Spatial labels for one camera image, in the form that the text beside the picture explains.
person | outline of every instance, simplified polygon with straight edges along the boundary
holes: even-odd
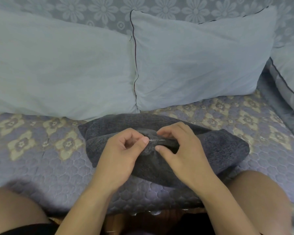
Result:
[[[176,154],[160,145],[155,149],[202,200],[213,227],[207,235],[290,235],[291,205],[277,183],[260,172],[245,171],[225,186],[213,173],[200,140],[189,126],[179,122],[157,134],[175,138],[180,144]],[[100,234],[111,196],[129,178],[148,142],[134,129],[111,137],[91,182],[60,226],[52,224],[32,200],[0,188],[0,234]],[[201,222],[196,221],[196,228],[205,234],[207,223]],[[181,226],[177,228],[175,231],[183,231]]]

floral backrest cover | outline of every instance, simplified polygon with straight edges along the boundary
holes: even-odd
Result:
[[[131,10],[166,19],[202,23],[278,10],[275,47],[294,42],[294,0],[0,0],[0,7],[115,30],[131,35]]]

thigh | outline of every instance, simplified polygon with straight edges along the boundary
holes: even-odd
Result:
[[[237,175],[228,188],[260,233],[291,234],[291,202],[283,189],[268,176],[245,171]]]
[[[0,233],[36,223],[49,223],[34,201],[0,188]]]

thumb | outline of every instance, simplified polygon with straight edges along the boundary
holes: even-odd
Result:
[[[140,155],[140,153],[145,149],[148,143],[149,143],[149,138],[143,137],[139,139],[136,143],[134,143],[134,145],[131,148],[129,148],[127,151],[131,156],[137,158]]]
[[[165,146],[157,145],[155,146],[155,150],[160,153],[160,155],[166,160],[166,162],[171,166],[172,161],[175,157],[175,154]]]

fingernail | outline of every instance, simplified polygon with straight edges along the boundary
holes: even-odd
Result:
[[[145,144],[149,143],[149,138],[148,138],[148,137],[143,137],[143,142],[144,142]]]

